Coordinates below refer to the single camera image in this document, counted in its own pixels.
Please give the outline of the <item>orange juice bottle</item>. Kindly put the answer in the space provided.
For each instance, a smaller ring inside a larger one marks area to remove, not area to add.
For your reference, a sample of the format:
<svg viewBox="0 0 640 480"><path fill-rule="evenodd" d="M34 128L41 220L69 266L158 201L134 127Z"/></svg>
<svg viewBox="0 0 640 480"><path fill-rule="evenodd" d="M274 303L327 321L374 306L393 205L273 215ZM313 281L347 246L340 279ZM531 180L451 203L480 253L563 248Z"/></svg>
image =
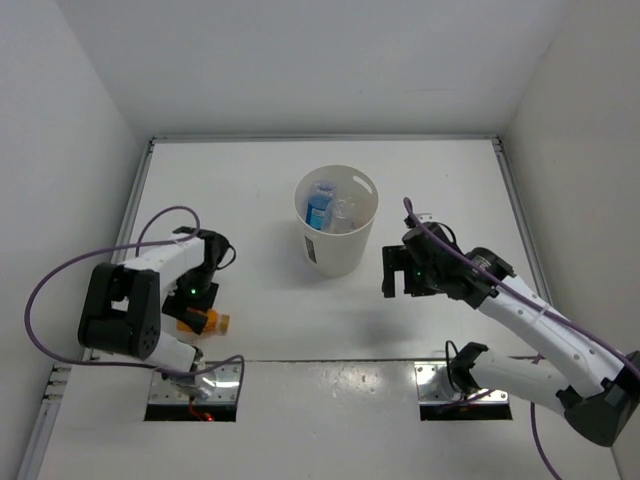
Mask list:
<svg viewBox="0 0 640 480"><path fill-rule="evenodd" d="M209 309L206 312L208 313L208 323L201 335L225 335L229 328L230 316L220 314L214 309ZM180 332L194 333L184 324L184 317L176 320L176 329Z"/></svg>

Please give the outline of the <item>clear bottle blue-white cap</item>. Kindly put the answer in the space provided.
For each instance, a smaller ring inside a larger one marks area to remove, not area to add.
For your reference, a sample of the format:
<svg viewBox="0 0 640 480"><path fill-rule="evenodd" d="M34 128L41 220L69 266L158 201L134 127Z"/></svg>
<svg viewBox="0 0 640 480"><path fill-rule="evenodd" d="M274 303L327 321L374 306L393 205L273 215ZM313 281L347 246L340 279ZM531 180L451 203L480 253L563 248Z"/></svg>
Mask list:
<svg viewBox="0 0 640 480"><path fill-rule="evenodd" d="M358 229L358 201L355 197L336 198L328 209L328 232L347 234Z"/></svg>

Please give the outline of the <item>blue label plastic bottle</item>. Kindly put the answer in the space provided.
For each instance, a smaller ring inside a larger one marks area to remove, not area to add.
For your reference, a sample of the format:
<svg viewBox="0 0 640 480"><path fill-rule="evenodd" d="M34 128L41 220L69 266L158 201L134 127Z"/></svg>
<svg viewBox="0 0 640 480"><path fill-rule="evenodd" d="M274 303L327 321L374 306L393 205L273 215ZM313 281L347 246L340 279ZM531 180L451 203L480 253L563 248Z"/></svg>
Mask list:
<svg viewBox="0 0 640 480"><path fill-rule="evenodd" d="M330 181L316 181L309 187L305 221L311 228L323 229L326 212L336 190L336 184Z"/></svg>

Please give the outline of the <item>clear bottle white cap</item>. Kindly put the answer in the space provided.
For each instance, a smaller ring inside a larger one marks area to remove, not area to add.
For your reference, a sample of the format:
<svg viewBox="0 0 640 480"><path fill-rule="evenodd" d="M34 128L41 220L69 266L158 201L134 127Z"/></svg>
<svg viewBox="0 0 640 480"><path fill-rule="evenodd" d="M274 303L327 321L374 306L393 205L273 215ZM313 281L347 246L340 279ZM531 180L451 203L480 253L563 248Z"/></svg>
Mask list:
<svg viewBox="0 0 640 480"><path fill-rule="evenodd" d="M353 231L365 227L375 218L378 207L376 200L356 199L352 205L351 225Z"/></svg>

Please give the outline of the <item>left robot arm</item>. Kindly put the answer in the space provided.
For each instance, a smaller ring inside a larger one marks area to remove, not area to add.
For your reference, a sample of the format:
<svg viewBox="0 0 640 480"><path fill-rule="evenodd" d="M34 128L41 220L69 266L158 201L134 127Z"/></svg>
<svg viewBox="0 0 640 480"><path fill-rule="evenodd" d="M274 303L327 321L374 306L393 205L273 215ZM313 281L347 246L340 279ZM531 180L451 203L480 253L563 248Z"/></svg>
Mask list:
<svg viewBox="0 0 640 480"><path fill-rule="evenodd" d="M92 272L78 328L89 349L141 360L195 400L208 400L215 376L204 370L202 351L164 331L165 316L196 335L224 334L229 318L217 313L213 277L234 255L229 240L211 230L180 227L168 244Z"/></svg>

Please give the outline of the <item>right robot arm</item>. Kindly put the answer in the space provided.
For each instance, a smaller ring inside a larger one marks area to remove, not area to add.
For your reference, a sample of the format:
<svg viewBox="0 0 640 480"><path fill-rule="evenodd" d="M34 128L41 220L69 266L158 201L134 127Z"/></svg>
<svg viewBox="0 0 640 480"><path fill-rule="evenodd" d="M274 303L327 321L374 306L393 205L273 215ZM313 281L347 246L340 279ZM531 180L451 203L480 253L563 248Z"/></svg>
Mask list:
<svg viewBox="0 0 640 480"><path fill-rule="evenodd" d="M464 253L438 222L411 225L399 245L382 249L382 293L396 294L404 276L412 297L442 294L498 321L544 361L517 360L470 342L446 360L433 391L458 401L483 389L541 405L590 442L611 447L639 406L639 354L613 353L542 300L513 267L489 249Z"/></svg>

